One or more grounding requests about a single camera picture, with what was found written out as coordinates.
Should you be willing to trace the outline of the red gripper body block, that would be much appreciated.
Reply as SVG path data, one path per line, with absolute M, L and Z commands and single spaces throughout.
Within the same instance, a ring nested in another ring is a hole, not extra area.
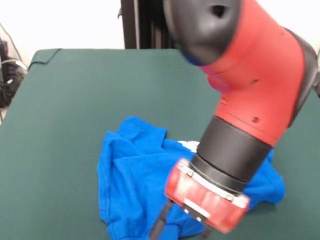
M 210 183 L 191 169 L 190 162 L 184 158 L 171 169 L 164 193 L 197 221 L 224 234 L 237 226 L 250 205 L 249 197 L 232 194 Z

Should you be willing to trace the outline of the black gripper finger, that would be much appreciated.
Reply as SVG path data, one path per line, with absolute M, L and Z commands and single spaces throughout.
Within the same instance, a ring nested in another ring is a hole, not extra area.
M 167 223 L 167 216 L 171 211 L 173 205 L 174 205 L 174 202 L 169 199 L 163 206 L 154 225 L 152 226 L 150 232 L 148 233 L 148 238 L 150 240 L 157 240 L 161 236 Z
M 201 234 L 201 240 L 207 240 L 210 237 L 210 234 L 212 233 L 213 228 L 209 225 L 204 226 L 204 231 Z

